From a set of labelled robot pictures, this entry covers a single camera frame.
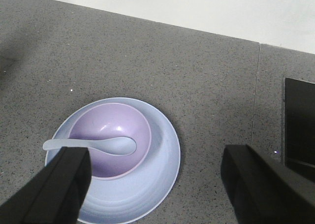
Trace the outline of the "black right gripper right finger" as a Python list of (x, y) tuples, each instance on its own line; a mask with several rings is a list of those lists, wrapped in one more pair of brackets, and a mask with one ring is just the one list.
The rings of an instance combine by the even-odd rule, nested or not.
[(227, 145), (221, 179), (240, 224), (313, 224), (315, 184), (249, 145)]

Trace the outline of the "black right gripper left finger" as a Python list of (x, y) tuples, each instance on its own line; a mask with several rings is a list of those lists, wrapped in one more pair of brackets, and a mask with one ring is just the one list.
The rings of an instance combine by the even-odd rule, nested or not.
[(0, 207), (2, 224), (75, 224), (92, 178), (87, 148), (63, 147)]

